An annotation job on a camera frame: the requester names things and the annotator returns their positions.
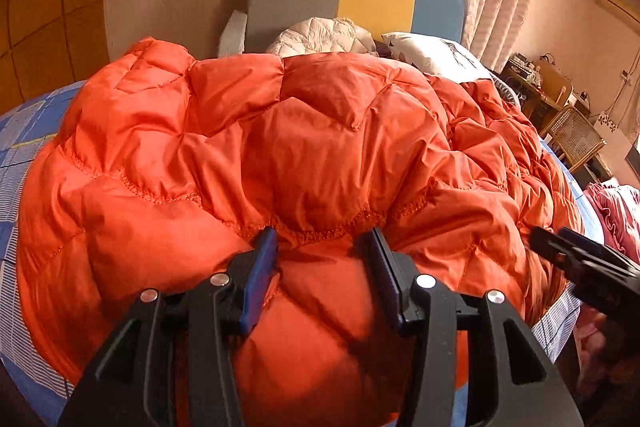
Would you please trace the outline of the wooden desk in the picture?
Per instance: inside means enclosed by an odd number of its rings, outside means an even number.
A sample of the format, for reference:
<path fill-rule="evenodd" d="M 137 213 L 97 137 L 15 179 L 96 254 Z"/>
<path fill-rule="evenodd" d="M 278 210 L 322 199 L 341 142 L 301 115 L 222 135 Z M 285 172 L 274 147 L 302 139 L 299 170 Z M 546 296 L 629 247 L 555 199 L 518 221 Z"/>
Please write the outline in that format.
<path fill-rule="evenodd" d="M 529 60 L 513 53 L 504 64 L 499 78 L 518 96 L 521 111 L 541 132 L 565 106 L 573 106 L 582 116 L 590 117 L 586 92 L 578 93 L 572 80 L 555 64 L 551 53 Z"/>

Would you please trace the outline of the wall air conditioner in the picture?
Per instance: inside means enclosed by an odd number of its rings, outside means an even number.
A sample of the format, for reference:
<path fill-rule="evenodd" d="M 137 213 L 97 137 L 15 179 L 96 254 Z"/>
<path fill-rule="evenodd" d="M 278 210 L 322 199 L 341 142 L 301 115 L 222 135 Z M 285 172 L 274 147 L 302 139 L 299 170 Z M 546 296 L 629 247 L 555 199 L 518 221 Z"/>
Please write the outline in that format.
<path fill-rule="evenodd" d="M 638 10 L 622 0 L 596 0 L 596 2 L 600 8 L 620 20 L 635 34 L 640 34 L 640 15 Z"/>

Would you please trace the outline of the cream quilted jacket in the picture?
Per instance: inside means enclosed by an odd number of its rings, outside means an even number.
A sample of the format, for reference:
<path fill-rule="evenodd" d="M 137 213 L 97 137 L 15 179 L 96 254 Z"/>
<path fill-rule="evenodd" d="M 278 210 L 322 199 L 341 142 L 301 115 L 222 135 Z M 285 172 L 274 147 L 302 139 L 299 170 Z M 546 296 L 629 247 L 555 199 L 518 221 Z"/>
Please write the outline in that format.
<path fill-rule="evenodd" d="M 311 17 L 296 23 L 282 31 L 267 52 L 280 57 L 342 52 L 378 55 L 370 32 L 346 17 Z"/>

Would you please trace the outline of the rattan wooden chair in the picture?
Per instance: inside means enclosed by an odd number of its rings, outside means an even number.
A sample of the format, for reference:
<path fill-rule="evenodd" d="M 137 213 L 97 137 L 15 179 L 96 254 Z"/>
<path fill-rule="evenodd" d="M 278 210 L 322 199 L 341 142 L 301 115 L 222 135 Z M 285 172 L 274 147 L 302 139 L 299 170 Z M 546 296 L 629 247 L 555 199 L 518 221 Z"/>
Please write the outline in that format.
<path fill-rule="evenodd" d="M 574 106 L 567 105 L 541 131 L 541 138 L 574 173 L 605 146 L 602 136 Z"/>

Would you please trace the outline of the grey bed side rail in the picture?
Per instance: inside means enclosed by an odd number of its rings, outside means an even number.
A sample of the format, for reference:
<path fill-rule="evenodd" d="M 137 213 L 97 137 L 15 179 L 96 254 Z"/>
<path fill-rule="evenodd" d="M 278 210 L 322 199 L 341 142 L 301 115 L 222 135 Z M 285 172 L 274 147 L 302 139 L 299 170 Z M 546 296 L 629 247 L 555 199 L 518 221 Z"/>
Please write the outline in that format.
<path fill-rule="evenodd" d="M 518 94 L 507 83 L 500 79 L 494 72 L 489 72 L 489 74 L 501 98 L 513 105 L 516 109 L 521 109 Z"/>

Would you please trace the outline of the orange quilted down jacket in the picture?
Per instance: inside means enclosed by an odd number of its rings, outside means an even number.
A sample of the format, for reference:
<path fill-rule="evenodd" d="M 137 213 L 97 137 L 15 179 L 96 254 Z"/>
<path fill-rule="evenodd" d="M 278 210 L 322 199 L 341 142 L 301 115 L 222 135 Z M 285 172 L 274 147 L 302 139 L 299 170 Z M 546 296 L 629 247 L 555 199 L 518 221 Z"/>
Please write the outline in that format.
<path fill-rule="evenodd" d="M 535 324 L 565 280 L 528 233 L 584 225 L 489 80 L 364 54 L 199 61 L 145 39 L 84 84 L 28 169 L 17 285 L 32 343 L 78 381 L 141 291 L 187 291 L 267 227 L 277 274 L 233 355 L 247 424 L 381 426 L 413 344 L 374 300 L 364 232 L 454 291 L 500 289 Z"/>

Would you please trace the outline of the white printed pillow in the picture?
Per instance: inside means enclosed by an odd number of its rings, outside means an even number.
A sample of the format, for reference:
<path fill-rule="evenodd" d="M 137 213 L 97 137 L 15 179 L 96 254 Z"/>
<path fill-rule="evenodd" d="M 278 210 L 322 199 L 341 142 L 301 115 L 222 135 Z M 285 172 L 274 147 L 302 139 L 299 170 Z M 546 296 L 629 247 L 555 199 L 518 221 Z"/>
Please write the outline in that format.
<path fill-rule="evenodd" d="M 383 34 L 382 38 L 393 58 L 414 66 L 426 75 L 456 83 L 492 79 L 491 72 L 455 41 L 399 31 Z"/>

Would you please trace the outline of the pink ruffled fabric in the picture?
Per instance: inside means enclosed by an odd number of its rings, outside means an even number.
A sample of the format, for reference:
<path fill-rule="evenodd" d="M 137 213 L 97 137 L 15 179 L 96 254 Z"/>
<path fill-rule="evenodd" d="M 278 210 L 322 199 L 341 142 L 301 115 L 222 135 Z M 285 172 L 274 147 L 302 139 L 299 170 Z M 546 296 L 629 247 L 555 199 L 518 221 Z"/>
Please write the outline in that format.
<path fill-rule="evenodd" d="M 590 183 L 584 190 L 600 220 L 606 246 L 633 262 L 640 255 L 640 195 L 631 185 Z"/>

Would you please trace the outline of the white bed side rail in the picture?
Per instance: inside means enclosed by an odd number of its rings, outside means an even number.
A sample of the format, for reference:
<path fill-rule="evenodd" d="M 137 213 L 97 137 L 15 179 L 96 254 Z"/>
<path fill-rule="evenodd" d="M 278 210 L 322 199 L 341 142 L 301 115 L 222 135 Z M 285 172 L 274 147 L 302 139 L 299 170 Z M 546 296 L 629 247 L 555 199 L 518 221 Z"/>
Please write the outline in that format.
<path fill-rule="evenodd" d="M 219 39 L 217 56 L 242 54 L 245 48 L 247 14 L 235 10 L 228 19 Z"/>

